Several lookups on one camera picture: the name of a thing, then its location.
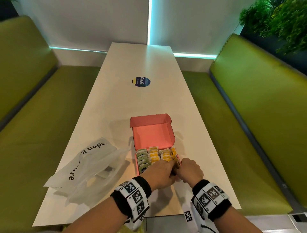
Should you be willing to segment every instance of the black cable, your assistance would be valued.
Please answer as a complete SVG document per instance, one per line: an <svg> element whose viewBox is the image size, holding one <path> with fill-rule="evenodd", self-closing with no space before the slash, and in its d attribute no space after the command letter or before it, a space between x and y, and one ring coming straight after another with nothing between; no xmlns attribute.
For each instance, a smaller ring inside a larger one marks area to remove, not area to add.
<svg viewBox="0 0 307 233"><path fill-rule="evenodd" d="M205 225L203 225L203 224L201 224L200 225L202 228L208 228L209 230L211 230L213 233L216 233L214 230L212 230L210 227L207 227L207 226L205 226Z"/></svg>

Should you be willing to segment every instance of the left hand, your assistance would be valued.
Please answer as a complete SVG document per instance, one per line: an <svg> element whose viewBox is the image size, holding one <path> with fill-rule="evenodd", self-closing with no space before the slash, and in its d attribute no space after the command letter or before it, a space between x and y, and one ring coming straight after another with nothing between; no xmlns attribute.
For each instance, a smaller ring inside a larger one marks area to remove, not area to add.
<svg viewBox="0 0 307 233"><path fill-rule="evenodd" d="M170 176L175 161L160 160L149 166L140 176L150 185L151 191L171 186L178 176Z"/></svg>

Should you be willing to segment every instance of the wristband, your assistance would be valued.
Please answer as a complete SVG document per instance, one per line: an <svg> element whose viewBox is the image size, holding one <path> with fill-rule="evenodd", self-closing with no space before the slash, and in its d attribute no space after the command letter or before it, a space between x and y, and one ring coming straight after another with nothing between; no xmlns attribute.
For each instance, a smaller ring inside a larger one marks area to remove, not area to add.
<svg viewBox="0 0 307 233"><path fill-rule="evenodd" d="M216 184L201 180L193 187L192 203L205 220L214 221L220 218L231 206L229 196Z"/></svg>
<svg viewBox="0 0 307 233"><path fill-rule="evenodd" d="M148 182L140 176L120 184L111 194L119 210L128 216L125 225L131 230L136 230L141 225L149 209L147 198L150 195Z"/></svg>

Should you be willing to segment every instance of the cardboard box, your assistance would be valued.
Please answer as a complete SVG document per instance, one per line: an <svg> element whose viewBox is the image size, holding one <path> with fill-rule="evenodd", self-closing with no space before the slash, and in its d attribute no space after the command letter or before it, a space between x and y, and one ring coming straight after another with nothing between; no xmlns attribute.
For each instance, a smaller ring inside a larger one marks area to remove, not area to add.
<svg viewBox="0 0 307 233"><path fill-rule="evenodd" d="M135 150L148 149L151 146L158 146L159 150L172 147L175 135L171 122L172 119L168 114L131 117L130 128L133 132ZM137 175L140 175L136 154L134 156Z"/></svg>

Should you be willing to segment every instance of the round sticker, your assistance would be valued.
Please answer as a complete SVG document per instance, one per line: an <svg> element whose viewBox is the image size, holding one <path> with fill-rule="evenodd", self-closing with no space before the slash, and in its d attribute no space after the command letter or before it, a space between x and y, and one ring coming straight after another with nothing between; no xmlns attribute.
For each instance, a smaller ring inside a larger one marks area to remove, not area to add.
<svg viewBox="0 0 307 233"><path fill-rule="evenodd" d="M132 83L137 87L147 87L150 84L150 80L145 77L136 77L132 80Z"/></svg>

